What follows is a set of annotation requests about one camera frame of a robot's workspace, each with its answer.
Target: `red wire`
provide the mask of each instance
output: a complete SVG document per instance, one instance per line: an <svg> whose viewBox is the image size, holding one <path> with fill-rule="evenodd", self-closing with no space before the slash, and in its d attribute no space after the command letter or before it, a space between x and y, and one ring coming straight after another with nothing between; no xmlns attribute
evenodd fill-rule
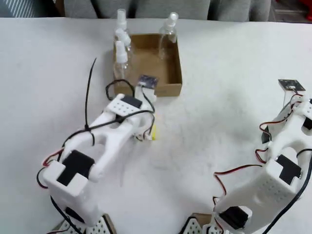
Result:
<svg viewBox="0 0 312 234"><path fill-rule="evenodd" d="M221 185L224 195L226 195L226 188L225 188L224 184L222 183L221 179L215 174L214 174L214 177L217 179L217 181Z"/></svg>
<svg viewBox="0 0 312 234"><path fill-rule="evenodd" d="M64 147L62 147L60 150L56 151L55 153L49 155L49 156L43 161L42 165L43 165L44 167L49 166L50 161L48 162L48 160L49 160L50 158L52 158L52 157L58 155L59 153L61 153L63 150L64 150Z"/></svg>
<svg viewBox="0 0 312 234"><path fill-rule="evenodd" d="M259 162L261 162L261 163L267 163L266 161L264 161L264 160L260 157L260 155L258 154L258 152L266 152L268 149L269 149L269 148L266 148L265 150L260 150L260 149L256 149L256 150L255 150L254 153L255 153L256 158L258 159Z"/></svg>
<svg viewBox="0 0 312 234"><path fill-rule="evenodd" d="M294 94L294 95L292 95L291 100L289 101L289 103L290 103L290 105L291 105L291 112L287 115L286 118L284 118L284 119L282 119L282 120L280 120L280 121L264 122L264 123L261 123L261 124L259 125L259 129L260 129L262 132L268 134L269 137L270 137L270 140L272 139L271 133L265 131L265 129L261 128L261 126L264 125L264 124L275 124L275 123L281 123L281 122L285 121L285 120L291 115L291 113L293 112L293 105L294 105L295 103L301 103L300 101L296 101L295 103L292 104L292 99L293 99L294 96L300 96L300 97L302 97L303 95L301 95L301 94Z"/></svg>
<svg viewBox="0 0 312 234"><path fill-rule="evenodd" d="M258 165L258 164L246 164L246 165L243 165L243 166L239 166L239 167L236 167L236 168L233 168L233 169L230 169L228 171L224 171L224 172L215 172L214 174L216 175L220 175L220 176L223 176L223 175L227 175L229 173L232 173L232 172L236 172L240 169L243 169L243 168L247 168L247 167L262 167L262 165Z"/></svg>
<svg viewBox="0 0 312 234"><path fill-rule="evenodd" d="M214 205L216 205L216 201L215 201L216 198L219 198L219 197L218 196L213 196Z"/></svg>
<svg viewBox="0 0 312 234"><path fill-rule="evenodd" d="M216 218L214 218L214 220L217 223L217 225L219 226L219 228L222 230L221 234L223 234L224 230L223 230L222 226L219 224L219 222L216 220Z"/></svg>
<svg viewBox="0 0 312 234"><path fill-rule="evenodd" d="M236 167L236 168L233 168L233 169L231 169L231 170L224 171L224 172L214 172L214 177L215 177L215 178L217 179L217 181L220 183L224 195L226 195L227 191L226 191L226 188L225 188L224 184L222 183L221 179L218 177L218 175L219 175L219 176L223 176L223 175L227 175L227 174L236 172L236 171L238 171L238 170L241 170L241 169L244 169L244 168L247 168L247 167L254 167L254 166L262 167L262 165L258 165L258 164L247 164L247 165L243 165L243 166L240 166L240 167Z"/></svg>

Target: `circuit board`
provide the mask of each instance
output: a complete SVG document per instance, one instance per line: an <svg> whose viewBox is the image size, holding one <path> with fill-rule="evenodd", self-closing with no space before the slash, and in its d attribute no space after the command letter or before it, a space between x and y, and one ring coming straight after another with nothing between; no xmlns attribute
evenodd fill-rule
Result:
<svg viewBox="0 0 312 234"><path fill-rule="evenodd" d="M143 85L145 88L155 89L158 84L158 78L147 75L141 75L140 78L138 79L138 83L140 85Z"/></svg>
<svg viewBox="0 0 312 234"><path fill-rule="evenodd" d="M278 82L286 91L306 91L296 79L279 79Z"/></svg>

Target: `black wire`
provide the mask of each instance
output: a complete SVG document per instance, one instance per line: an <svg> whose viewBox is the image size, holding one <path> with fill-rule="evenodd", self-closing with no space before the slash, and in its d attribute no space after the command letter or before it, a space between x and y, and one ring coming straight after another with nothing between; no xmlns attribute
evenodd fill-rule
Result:
<svg viewBox="0 0 312 234"><path fill-rule="evenodd" d="M143 87L144 86L141 86L141 90L142 90L142 93L143 93L143 96L144 98L148 101L148 103L150 104L153 112L155 113L155 107L154 105L152 104L152 102L147 98L147 96L145 95L144 91L143 91ZM153 115L153 120L152 120L152 124L150 126L150 128L148 128L144 133L143 133L143 138L145 138L145 133L149 130L149 134L151 134L152 132L152 128L153 128L153 125L154 125L154 122L155 122L155 116Z"/></svg>
<svg viewBox="0 0 312 234"><path fill-rule="evenodd" d="M50 196L51 198L51 202L53 204L53 206L55 207L55 209L60 213L61 216L63 216L63 218L69 223L70 226L72 226L72 228L78 233L78 234L82 234L82 232L75 226L75 224L72 223L72 221L70 220L69 217L67 217L64 212L60 209L60 207L56 204L56 202L54 201L54 199Z"/></svg>
<svg viewBox="0 0 312 234"><path fill-rule="evenodd" d="M39 185L40 187L42 187L43 189L47 189L48 187L45 186L45 185L43 185L43 184L40 182L40 180L39 180L40 172L41 172L43 169L45 169L45 167L42 167L42 168L37 172L36 181L37 181L37 183L38 183L38 185Z"/></svg>
<svg viewBox="0 0 312 234"><path fill-rule="evenodd" d="M155 107L154 107L154 105L152 104L152 102L151 102L151 101L147 98L147 96L145 95L145 93L144 93L144 91L143 91L143 87L144 87L144 86L141 86L141 90L142 90L143 96L144 96L144 98L148 101L148 103L150 104L152 110L155 112Z"/></svg>
<svg viewBox="0 0 312 234"><path fill-rule="evenodd" d="M87 93L86 93L86 102L84 103L84 116L85 116L85 125L84 127L86 129L89 128L88 124L88 98L89 98L89 90L90 90L90 82L91 82L91 77L92 77L92 72L93 72L93 67L96 62L97 58L94 59L93 64L90 69L90 74L89 74L89 79L88 79L88 86L87 86Z"/></svg>
<svg viewBox="0 0 312 234"><path fill-rule="evenodd" d="M90 130L94 130L94 129L97 129L97 128L101 128L101 127L104 127L104 126L109 125L109 124L121 122L121 121L124 121L124 120L125 120L126 118L128 118L128 117L131 117L131 116L134 116L134 115L137 115L137 114L142 114L142 113L151 113L151 114L153 114L154 112L153 112L153 111L150 111L150 110L141 110L141 111L133 112L133 113L128 114L128 115L126 115L126 116L118 117L118 118L116 118L116 119L114 119L114 120L112 120L112 121L106 122L106 123L102 123L102 124L98 124L98 125L92 126L92 127L90 127L88 130L86 130L86 129L78 130L78 131L72 133L69 137L67 137L67 139L64 141L62 147L65 146L66 141L68 141L70 138L74 137L75 135L77 135L77 134L79 134L79 133L85 133L85 132L88 132L88 131L90 131ZM60 157L61 157L61 153L59 153L58 158L57 158L57 161L60 161Z"/></svg>
<svg viewBox="0 0 312 234"><path fill-rule="evenodd" d="M106 86L106 88L105 88L107 99L109 99L110 101L114 99L113 97L109 96L109 88L110 88L112 85L114 85L114 84L116 84L116 83L119 83L119 82L125 82L125 83L130 87L130 89L131 89L131 91L132 91L132 96L133 96L133 97L135 96L135 92L136 92L136 91L135 91L135 88L133 87L132 84L129 83L129 81L127 81L126 79L115 79L113 82L109 83L109 84Z"/></svg>
<svg viewBox="0 0 312 234"><path fill-rule="evenodd" d="M312 149L304 149L301 150L298 154L297 157L305 152L305 151L312 151ZM304 192L304 190L306 189L310 177L311 177L311 171L312 171L312 156L310 158L310 162L309 162L309 168L308 168L308 173L307 173L307 177L301 187L301 189L299 190L299 192L296 194L296 196L290 201L290 203L275 217L275 219L269 224L269 226L266 228L266 230L262 233L262 234L266 234L269 232L269 230L275 225L275 223L277 223L277 221L283 216L283 214L285 214L292 206L293 204L300 198L300 196L302 195L302 193Z"/></svg>
<svg viewBox="0 0 312 234"><path fill-rule="evenodd" d="M292 89L295 94L299 94L296 89Z"/></svg>

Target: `white table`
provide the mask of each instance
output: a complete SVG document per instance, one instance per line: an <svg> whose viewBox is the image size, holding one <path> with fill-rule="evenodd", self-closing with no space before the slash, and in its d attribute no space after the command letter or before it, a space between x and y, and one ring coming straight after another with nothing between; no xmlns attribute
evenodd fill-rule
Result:
<svg viewBox="0 0 312 234"><path fill-rule="evenodd" d="M162 22L129 26L148 33ZM108 103L114 24L0 19L2 233L42 234L61 221L35 175L45 156L83 127L95 57L89 121ZM156 103L160 139L127 143L95 188L119 234L175 234L192 212L209 213L212 195L221 194L213 171L256 162L258 125L282 107L277 79L298 79L312 90L312 25L179 20L177 29L183 87L179 97ZM227 189L252 175L247 169L224 178ZM272 233L312 228L311 192L309 186Z"/></svg>

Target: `yellow component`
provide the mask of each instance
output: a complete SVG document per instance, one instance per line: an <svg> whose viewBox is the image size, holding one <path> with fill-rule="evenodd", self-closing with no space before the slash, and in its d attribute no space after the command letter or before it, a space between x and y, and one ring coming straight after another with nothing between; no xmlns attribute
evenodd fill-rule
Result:
<svg viewBox="0 0 312 234"><path fill-rule="evenodd" d="M156 125L154 124L153 128L152 128L152 140L157 140L158 138L159 138L158 137L158 130L157 130Z"/></svg>

